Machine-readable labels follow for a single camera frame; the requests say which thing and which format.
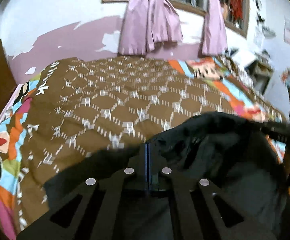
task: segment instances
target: blue stripe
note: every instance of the blue stripe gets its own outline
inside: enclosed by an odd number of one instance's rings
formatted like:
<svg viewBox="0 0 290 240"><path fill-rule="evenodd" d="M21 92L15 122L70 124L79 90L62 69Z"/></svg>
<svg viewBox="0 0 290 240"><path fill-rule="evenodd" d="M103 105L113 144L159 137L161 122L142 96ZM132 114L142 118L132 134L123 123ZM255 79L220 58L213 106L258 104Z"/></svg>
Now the blue stripe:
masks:
<svg viewBox="0 0 290 240"><path fill-rule="evenodd" d="M145 182L147 182L147 144L145 144L145 160L144 160L144 163L145 163L145 167L144 167L144 171L145 171Z"/></svg>
<svg viewBox="0 0 290 240"><path fill-rule="evenodd" d="M5 188L11 194L15 195L18 179L6 170L2 170L2 177L0 180L0 186Z"/></svg>
<svg viewBox="0 0 290 240"><path fill-rule="evenodd" d="M27 118L27 113L24 113L24 114L23 114L23 117L20 119L20 123L21 123L21 124L24 123L25 120L26 120L26 118Z"/></svg>
<svg viewBox="0 0 290 240"><path fill-rule="evenodd" d="M35 81L31 81L29 82L29 91L33 90L34 88L36 88L37 84L39 83L39 80L35 80Z"/></svg>
<svg viewBox="0 0 290 240"><path fill-rule="evenodd" d="M184 61L178 60L178 63L182 67L182 69L183 69L183 71L184 71L186 76L188 76L189 78L194 78L195 77L194 74L189 71L188 66L187 66L187 64Z"/></svg>
<svg viewBox="0 0 290 240"><path fill-rule="evenodd" d="M23 132L21 132L20 134L20 138L18 139L18 141L15 143L15 150L16 150L16 160L18 162L21 162L22 160L22 154L21 154L21 151L20 151L20 147L23 145L24 143L24 139L25 139L25 136L26 136L26 130L23 129Z"/></svg>
<svg viewBox="0 0 290 240"><path fill-rule="evenodd" d="M213 57L214 62L221 68L224 68L223 64L221 64L215 57ZM224 71L224 76L227 77L230 75L229 70Z"/></svg>
<svg viewBox="0 0 290 240"><path fill-rule="evenodd" d="M228 90L232 93L232 95L240 101L243 101L246 107L253 107L252 101L249 100L248 97L242 92L237 86L233 83L229 82L226 79L222 80L222 83L228 88Z"/></svg>
<svg viewBox="0 0 290 240"><path fill-rule="evenodd" d="M285 143L278 142L278 141L274 141L273 139L271 139L271 141L272 141L272 144L273 144L276 148L278 148L278 149L280 149L281 151L285 152L285 148L286 148L286 144L285 144ZM278 150L277 150L277 154L278 154L278 158L279 158L279 160L282 162L282 161L284 160L284 157L281 156L281 154L280 154L280 152L279 152Z"/></svg>
<svg viewBox="0 0 290 240"><path fill-rule="evenodd" d="M16 113L16 111L21 107L21 105L22 105L22 102L21 102L21 100L20 100L20 101L18 101L15 105L12 106L13 114Z"/></svg>
<svg viewBox="0 0 290 240"><path fill-rule="evenodd" d="M5 132L7 131L6 125L9 124L11 121L11 118L8 118L4 120L3 122L0 123L0 132Z"/></svg>

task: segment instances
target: brown patterned comforter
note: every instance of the brown patterned comforter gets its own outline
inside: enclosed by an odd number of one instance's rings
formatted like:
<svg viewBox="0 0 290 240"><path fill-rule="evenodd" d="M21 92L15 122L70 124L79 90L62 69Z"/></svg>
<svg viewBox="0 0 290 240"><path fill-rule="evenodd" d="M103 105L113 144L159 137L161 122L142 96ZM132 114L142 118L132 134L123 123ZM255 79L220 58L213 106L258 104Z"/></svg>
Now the brown patterned comforter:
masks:
<svg viewBox="0 0 290 240"><path fill-rule="evenodd" d="M48 210L42 185L96 150L145 142L206 111L235 113L228 95L205 80L189 79L168 61L136 57L54 62L22 101L6 125L8 156L1 155L3 170L18 178L14 192L0 183L0 201L13 218L0 210L0 227L10 239Z"/></svg>

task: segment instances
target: paper on wall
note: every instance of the paper on wall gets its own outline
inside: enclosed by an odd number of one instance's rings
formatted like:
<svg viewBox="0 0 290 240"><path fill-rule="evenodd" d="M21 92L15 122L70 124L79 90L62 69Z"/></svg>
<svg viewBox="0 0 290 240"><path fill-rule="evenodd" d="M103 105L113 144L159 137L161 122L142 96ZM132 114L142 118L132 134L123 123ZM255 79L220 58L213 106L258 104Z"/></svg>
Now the paper on wall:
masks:
<svg viewBox="0 0 290 240"><path fill-rule="evenodd" d="M263 47L264 39L265 39L265 37L264 37L263 32L258 27L256 27L255 28L254 43L260 49Z"/></svg>
<svg viewBox="0 0 290 240"><path fill-rule="evenodd" d="M284 41L290 44L290 20L285 18Z"/></svg>

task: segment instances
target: purple wall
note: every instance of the purple wall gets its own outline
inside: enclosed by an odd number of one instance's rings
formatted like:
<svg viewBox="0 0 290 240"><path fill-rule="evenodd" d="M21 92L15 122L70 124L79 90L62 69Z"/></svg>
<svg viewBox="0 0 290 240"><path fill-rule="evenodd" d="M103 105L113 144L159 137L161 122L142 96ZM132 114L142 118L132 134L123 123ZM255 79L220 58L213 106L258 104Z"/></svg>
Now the purple wall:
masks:
<svg viewBox="0 0 290 240"><path fill-rule="evenodd" d="M117 56L110 51L97 51L104 47L102 43L105 33L113 34L121 30L122 19L119 16L104 17L85 23L74 30L79 23L72 23L52 30L37 38L33 48L15 58L8 56L8 63L17 83L24 83L37 75L52 62L69 57L77 57L85 61ZM197 58L199 43L163 45L148 57L163 59L194 59ZM36 67L31 75L26 71Z"/></svg>

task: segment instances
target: red object in window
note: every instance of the red object in window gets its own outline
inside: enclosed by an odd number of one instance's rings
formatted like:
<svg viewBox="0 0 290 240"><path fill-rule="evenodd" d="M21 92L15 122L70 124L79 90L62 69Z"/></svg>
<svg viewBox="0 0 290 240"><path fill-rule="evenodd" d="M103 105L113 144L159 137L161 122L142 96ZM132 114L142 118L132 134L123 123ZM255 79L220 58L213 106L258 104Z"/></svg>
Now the red object in window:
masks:
<svg viewBox="0 0 290 240"><path fill-rule="evenodd" d="M243 19L243 0L230 0L230 8L236 21Z"/></svg>

